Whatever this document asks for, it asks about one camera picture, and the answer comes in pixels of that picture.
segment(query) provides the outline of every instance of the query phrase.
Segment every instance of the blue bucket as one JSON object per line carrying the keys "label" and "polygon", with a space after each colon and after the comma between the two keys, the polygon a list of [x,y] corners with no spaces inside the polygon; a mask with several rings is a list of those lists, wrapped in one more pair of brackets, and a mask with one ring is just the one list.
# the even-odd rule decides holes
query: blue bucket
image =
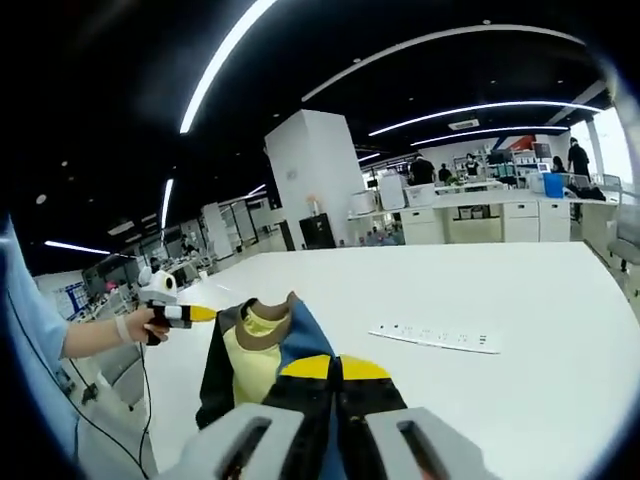
{"label": "blue bucket", "polygon": [[544,193],[547,195],[547,197],[564,197],[562,175],[558,173],[543,173],[542,178],[544,180]]}

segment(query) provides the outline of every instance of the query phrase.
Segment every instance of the cable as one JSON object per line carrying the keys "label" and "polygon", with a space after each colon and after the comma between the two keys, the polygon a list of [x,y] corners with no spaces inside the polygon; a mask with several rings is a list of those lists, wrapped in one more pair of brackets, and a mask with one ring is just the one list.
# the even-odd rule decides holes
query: cable
{"label": "cable", "polygon": [[151,389],[149,387],[147,367],[144,365],[144,350],[142,348],[142,343],[138,346],[140,347],[140,362],[142,364],[142,373],[144,374],[144,383],[147,384],[147,397],[149,397],[149,417],[147,418],[147,423],[142,430],[142,437],[140,437],[140,445],[138,447],[138,463],[142,465],[142,445],[144,444],[144,436],[149,431],[149,425],[151,424]]}
{"label": "cable", "polygon": [[71,364],[71,366],[73,367],[73,369],[76,371],[76,373],[78,374],[78,376],[80,377],[80,380],[82,380],[82,383],[84,383],[84,386],[87,388],[91,388],[89,386],[89,384],[87,383],[87,381],[84,379],[84,377],[82,376],[82,374],[80,373],[80,370],[78,370],[78,367],[76,367],[76,364],[73,362],[73,360],[71,360],[70,358],[67,358],[67,360],[69,360],[69,363]]}
{"label": "cable", "polygon": [[33,345],[33,342],[31,341],[31,338],[29,338],[29,335],[27,335],[27,331],[24,328],[24,325],[22,324],[22,320],[20,320],[20,316],[18,315],[18,310],[16,309],[16,305],[15,303],[13,303],[13,298],[11,298],[11,292],[7,291],[7,295],[9,297],[9,301],[11,302],[11,308],[13,309],[13,314],[16,316],[16,320],[18,320],[18,325],[20,325],[20,330],[22,330],[22,333],[24,334],[25,338],[27,339],[27,342],[29,342],[29,346],[31,347],[31,351],[33,352],[33,354],[36,356],[36,358],[40,361],[40,363],[42,364],[42,366],[44,367],[44,369],[47,371],[47,373],[49,374],[49,376],[51,377],[51,380],[54,381],[54,383],[58,386],[58,388],[60,389],[60,392],[65,396],[65,398],[67,400],[69,400],[69,403],[71,404],[71,406],[73,407],[73,409],[76,411],[76,413],[78,415],[80,415],[89,425],[91,425],[92,427],[94,427],[96,430],[98,430],[99,432],[102,432],[104,435],[107,436],[107,438],[109,438],[111,441],[113,441],[113,443],[115,443],[116,445],[118,445],[130,458],[131,460],[133,460],[133,462],[138,466],[138,468],[140,469],[140,472],[142,472],[142,476],[148,480],[149,476],[147,475],[147,472],[144,471],[144,468],[142,468],[142,464],[139,463],[135,457],[131,454],[131,452],[129,452],[129,450],[126,449],[126,447],[124,445],[122,445],[118,440],[116,440],[115,438],[113,438],[110,434],[108,434],[107,432],[105,432],[102,428],[100,428],[98,425],[96,425],[95,423],[93,423],[91,420],[89,420],[78,408],[78,406],[73,403],[71,401],[71,399],[69,397],[67,397],[64,392],[62,391],[62,389],[60,388],[60,384],[58,383],[58,380],[56,379],[56,377],[54,376],[54,374],[51,372],[51,370],[49,370],[49,367],[47,366],[47,364],[45,363],[45,361],[42,359],[42,357],[40,357],[38,351],[36,350],[36,347]]}

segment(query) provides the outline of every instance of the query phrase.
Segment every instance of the human arm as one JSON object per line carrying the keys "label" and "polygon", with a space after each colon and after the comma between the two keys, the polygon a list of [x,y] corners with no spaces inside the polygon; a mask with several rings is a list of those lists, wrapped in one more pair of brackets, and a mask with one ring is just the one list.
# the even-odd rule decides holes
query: human arm
{"label": "human arm", "polygon": [[[124,317],[124,324],[134,342],[146,343],[148,332],[152,332],[161,341],[167,340],[168,328],[149,324],[153,316],[153,310],[150,308],[140,308]],[[125,341],[118,333],[115,318],[90,323],[73,323],[67,329],[61,357],[90,357],[124,343]]]}

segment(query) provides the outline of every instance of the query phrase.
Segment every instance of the air vent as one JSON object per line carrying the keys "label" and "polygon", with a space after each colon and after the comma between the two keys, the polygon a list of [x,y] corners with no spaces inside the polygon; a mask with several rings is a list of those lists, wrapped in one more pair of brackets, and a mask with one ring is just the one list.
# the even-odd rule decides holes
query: air vent
{"label": "air vent", "polygon": [[465,120],[464,122],[450,123],[449,128],[451,130],[466,130],[467,128],[479,127],[480,122],[475,118],[473,120]]}

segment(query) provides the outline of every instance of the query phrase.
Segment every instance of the ceiling light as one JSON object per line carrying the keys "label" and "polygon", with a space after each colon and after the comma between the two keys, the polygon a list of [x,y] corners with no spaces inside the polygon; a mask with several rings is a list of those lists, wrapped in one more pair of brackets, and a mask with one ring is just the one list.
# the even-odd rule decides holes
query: ceiling light
{"label": "ceiling light", "polygon": [[222,68],[222,65],[227,58],[229,58],[233,49],[236,48],[236,45],[242,40],[242,37],[244,37],[251,26],[256,23],[262,14],[274,3],[276,3],[276,0],[256,0],[227,34],[218,47],[218,50],[213,54],[213,58],[211,58],[207,69],[198,82],[195,92],[193,92],[187,111],[182,119],[182,125],[180,125],[180,133],[187,133],[191,130],[191,124],[198,113],[202,100],[209,90],[209,87],[211,87],[213,79]]}
{"label": "ceiling light", "polygon": [[135,242],[137,239],[139,239],[140,237],[142,237],[142,235],[140,235],[139,233],[134,235],[133,237],[129,237],[125,240],[125,243],[131,243],[131,242]]}
{"label": "ceiling light", "polygon": [[167,210],[169,210],[169,198],[171,197],[171,189],[173,188],[173,178],[167,180],[164,187],[164,199],[162,200],[162,230],[167,226]]}
{"label": "ceiling light", "polygon": [[479,133],[509,132],[514,130],[561,130],[566,132],[567,130],[569,130],[569,128],[568,127],[548,127],[548,126],[490,128],[488,130],[476,130],[475,132],[455,133],[453,135],[445,135],[444,137],[431,138],[429,140],[421,140],[420,142],[412,143],[411,146],[414,147],[416,145],[422,145],[424,143],[437,142],[440,140],[447,140],[450,138],[465,137],[467,135],[476,135]]}
{"label": "ceiling light", "polygon": [[47,240],[46,242],[44,242],[44,244],[47,247],[68,248],[69,250],[78,250],[80,252],[101,253],[103,255],[111,255],[111,252],[107,252],[106,250],[96,250],[95,248],[79,247],[77,245],[71,245],[69,243],[52,242],[51,240]]}
{"label": "ceiling light", "polygon": [[380,156],[379,153],[374,153],[373,155],[367,155],[366,157],[359,158],[358,161],[359,162],[364,162],[365,160],[369,160],[370,158],[375,158],[375,157],[379,157],[379,156]]}
{"label": "ceiling light", "polygon": [[547,100],[526,100],[522,102],[487,103],[484,105],[475,105],[473,107],[456,108],[454,110],[447,110],[446,112],[432,113],[431,115],[425,115],[424,117],[418,117],[418,118],[414,118],[413,120],[407,120],[406,122],[396,123],[395,125],[391,125],[389,127],[376,130],[375,132],[371,132],[369,136],[373,137],[375,135],[379,135],[380,133],[388,132],[389,130],[394,130],[396,128],[404,127],[406,125],[411,125],[412,123],[431,120],[432,118],[445,117],[447,115],[454,115],[456,113],[463,113],[463,112],[471,112],[474,110],[485,110],[488,108],[501,108],[501,107],[563,107],[563,108],[568,107],[568,108],[575,108],[578,110],[589,110],[591,112],[598,112],[598,113],[602,112],[601,109],[595,108],[595,107],[589,107],[588,105],[580,105],[577,103],[567,103],[567,102],[550,102]]}
{"label": "ceiling light", "polygon": [[264,187],[266,187],[266,186],[267,186],[267,184],[266,184],[266,183],[263,183],[263,184],[262,184],[262,185],[260,185],[258,188],[253,189],[253,190],[251,190],[249,193],[247,193],[247,197],[248,197],[249,195],[253,195],[253,194],[254,194],[254,193],[256,193],[256,192],[259,192],[260,190],[262,190],[262,189],[263,189]]}
{"label": "ceiling light", "polygon": [[109,235],[120,235],[122,232],[126,232],[127,230],[133,228],[133,222],[129,220],[128,222],[121,223],[117,227],[112,228],[107,231]]}

